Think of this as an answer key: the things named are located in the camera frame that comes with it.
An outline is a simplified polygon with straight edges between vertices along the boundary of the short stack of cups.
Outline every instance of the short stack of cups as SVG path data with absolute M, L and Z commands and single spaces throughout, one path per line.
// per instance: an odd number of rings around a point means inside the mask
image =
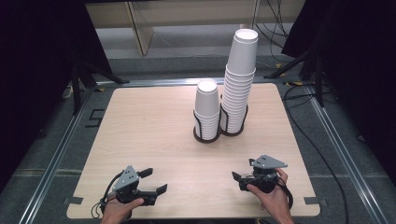
M 214 79 L 206 78 L 197 85 L 194 136 L 200 142 L 219 138 L 219 91 Z
M 243 131 L 248 112 L 248 96 L 256 72 L 258 34 L 240 29 L 233 36 L 224 77 L 220 127 L 228 135 Z

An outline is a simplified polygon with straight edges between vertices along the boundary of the tall stack of cups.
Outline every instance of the tall stack of cups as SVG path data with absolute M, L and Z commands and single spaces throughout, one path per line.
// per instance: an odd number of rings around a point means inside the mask
M 194 116 L 194 135 L 198 139 L 210 141 L 219 137 L 219 91 L 214 79 L 206 78 L 198 83 Z
M 248 96 L 256 72 L 258 34 L 240 29 L 233 36 L 225 70 L 221 102 L 221 129 L 229 134 L 240 133 L 248 107 Z

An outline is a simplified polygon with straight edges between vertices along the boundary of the hand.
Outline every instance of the hand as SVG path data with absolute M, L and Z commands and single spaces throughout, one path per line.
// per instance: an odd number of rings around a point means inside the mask
M 136 207 L 142 205 L 144 199 L 135 199 L 130 203 L 120 203 L 114 197 L 107 199 L 105 212 L 103 213 L 102 224 L 120 224 L 129 213 Z
M 275 170 L 284 181 L 280 180 L 278 183 L 280 185 L 286 185 L 288 175 L 280 168 L 276 168 Z M 247 189 L 260 199 L 262 202 L 262 208 L 266 209 L 277 223 L 294 223 L 289 210 L 288 197 L 280 186 L 275 186 L 274 190 L 268 194 L 250 184 L 247 185 Z

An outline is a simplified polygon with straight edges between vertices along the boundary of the wooden tabletop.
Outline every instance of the wooden tabletop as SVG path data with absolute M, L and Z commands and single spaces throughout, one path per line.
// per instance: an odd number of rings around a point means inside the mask
M 245 130 L 210 144 L 192 134 L 195 93 L 196 86 L 115 90 L 74 194 L 82 204 L 70 204 L 68 217 L 92 218 L 93 205 L 127 165 L 136 171 L 154 169 L 140 180 L 140 190 L 168 184 L 154 206 L 136 208 L 133 218 L 269 216 L 232 177 L 232 171 L 251 175 L 248 159 L 262 154 L 289 165 L 284 170 L 294 198 L 291 214 L 318 215 L 318 204 L 304 202 L 315 192 L 274 84 L 253 84 Z

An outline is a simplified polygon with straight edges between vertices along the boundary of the person's left hand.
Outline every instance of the person's left hand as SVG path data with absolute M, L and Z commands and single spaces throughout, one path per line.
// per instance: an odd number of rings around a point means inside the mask
M 135 199 L 130 203 L 120 203 L 117 199 L 108 199 L 105 212 L 103 213 L 102 224 L 120 224 L 129 213 L 136 207 L 142 205 L 144 199 Z

